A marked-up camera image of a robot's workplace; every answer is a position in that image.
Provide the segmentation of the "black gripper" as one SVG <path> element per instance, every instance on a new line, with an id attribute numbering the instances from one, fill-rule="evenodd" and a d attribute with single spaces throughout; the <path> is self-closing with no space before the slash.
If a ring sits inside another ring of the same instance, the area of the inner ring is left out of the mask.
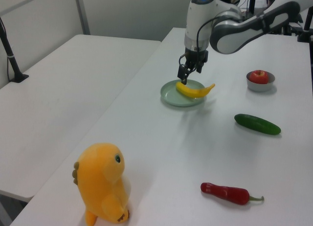
<path id="1" fill-rule="evenodd" d="M 185 48 L 185 53 L 182 55 L 186 59 L 184 64 L 179 65 L 178 78 L 181 83 L 186 85 L 189 75 L 196 69 L 196 72 L 201 73 L 202 67 L 208 60 L 208 51 L 192 51 Z"/>

